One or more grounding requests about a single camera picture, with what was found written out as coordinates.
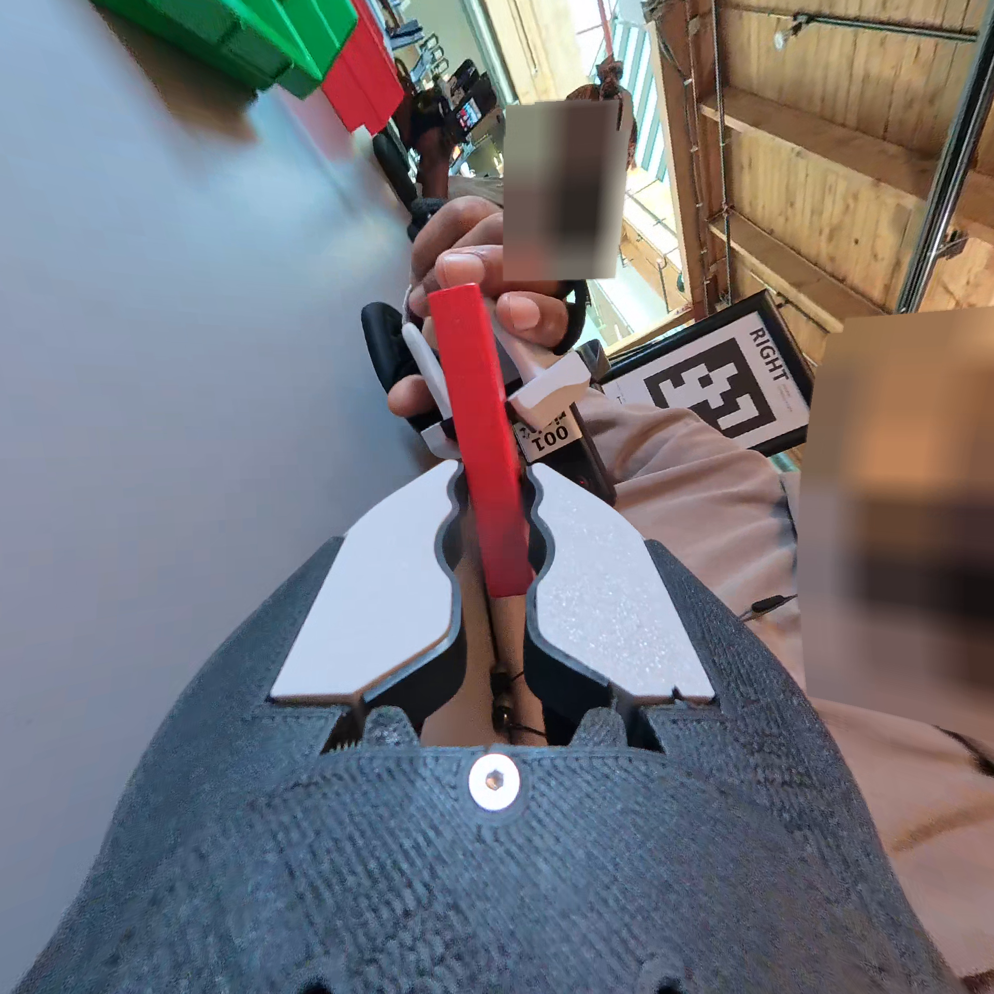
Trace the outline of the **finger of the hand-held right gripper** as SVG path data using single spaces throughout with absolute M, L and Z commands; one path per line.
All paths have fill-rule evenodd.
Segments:
M 526 426 L 548 426 L 590 386 L 590 368 L 576 352 L 558 357 L 547 367 L 527 352 L 509 355 L 523 382 L 505 403 L 511 421 Z
M 404 344 L 415 361 L 418 374 L 426 381 L 437 410 L 433 423 L 421 429 L 420 436 L 435 457 L 442 460 L 461 460 L 462 455 L 454 429 L 454 416 L 440 359 L 413 323 L 404 323 L 402 335 Z

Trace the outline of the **person's right hand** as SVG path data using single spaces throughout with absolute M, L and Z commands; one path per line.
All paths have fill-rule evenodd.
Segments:
M 474 283 L 508 332 L 557 350 L 569 336 L 568 290 L 550 281 L 507 280 L 503 229 L 503 211 L 487 200 L 468 196 L 445 204 L 413 244 L 407 310 L 428 320 L 429 294 Z

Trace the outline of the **person's left hand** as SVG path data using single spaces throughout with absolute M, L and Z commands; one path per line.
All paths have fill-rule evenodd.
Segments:
M 467 668 L 456 695 L 430 715 L 419 741 L 427 748 L 489 747 L 499 741 L 492 720 L 493 693 L 490 670 Z

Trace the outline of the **red rectangular block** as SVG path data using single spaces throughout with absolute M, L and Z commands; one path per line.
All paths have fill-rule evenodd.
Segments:
M 479 285 L 429 294 L 429 311 L 452 408 L 486 590 L 527 593 L 534 577 L 517 445 L 491 320 Z

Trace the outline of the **red plastic bin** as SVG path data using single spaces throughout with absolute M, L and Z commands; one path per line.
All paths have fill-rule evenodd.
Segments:
M 388 126 L 404 99 L 382 25 L 365 1 L 350 1 L 357 24 L 321 85 L 349 133 L 364 128 L 374 137 Z

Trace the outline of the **green plastic bin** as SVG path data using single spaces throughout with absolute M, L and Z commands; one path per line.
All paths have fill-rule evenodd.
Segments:
M 320 88 L 359 22 L 349 1 L 94 1 L 255 92 Z

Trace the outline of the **person's right forearm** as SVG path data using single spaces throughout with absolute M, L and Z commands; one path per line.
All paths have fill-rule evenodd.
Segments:
M 616 509 L 665 546 L 732 611 L 788 602 L 747 623 L 805 689 L 797 538 L 777 468 L 687 408 L 618 404 L 590 389 L 578 403 Z

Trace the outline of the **black white marker board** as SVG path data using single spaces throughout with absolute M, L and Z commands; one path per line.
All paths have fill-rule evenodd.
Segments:
M 691 411 L 741 448 L 776 456 L 806 441 L 813 376 L 763 290 L 618 359 L 601 387 L 618 404 Z

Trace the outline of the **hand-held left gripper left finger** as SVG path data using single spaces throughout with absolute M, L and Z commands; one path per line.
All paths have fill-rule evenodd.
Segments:
M 343 538 L 271 685 L 281 706 L 342 706 L 360 725 L 400 709 L 416 731 L 466 675 L 464 468 L 444 461 Z

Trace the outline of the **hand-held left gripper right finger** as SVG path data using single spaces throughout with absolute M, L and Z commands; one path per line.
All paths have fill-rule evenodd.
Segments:
M 640 531 L 553 468 L 527 471 L 536 578 L 526 595 L 524 677 L 543 708 L 578 726 L 608 708 L 714 704 L 701 652 Z

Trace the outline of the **grey metal conduit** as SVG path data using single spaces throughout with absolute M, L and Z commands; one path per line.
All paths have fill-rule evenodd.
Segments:
M 987 4 L 974 43 L 974 57 L 938 158 L 913 252 L 894 311 L 917 311 L 938 261 L 959 255 L 971 237 L 965 224 L 956 228 L 955 210 L 971 168 L 993 99 L 993 6 Z

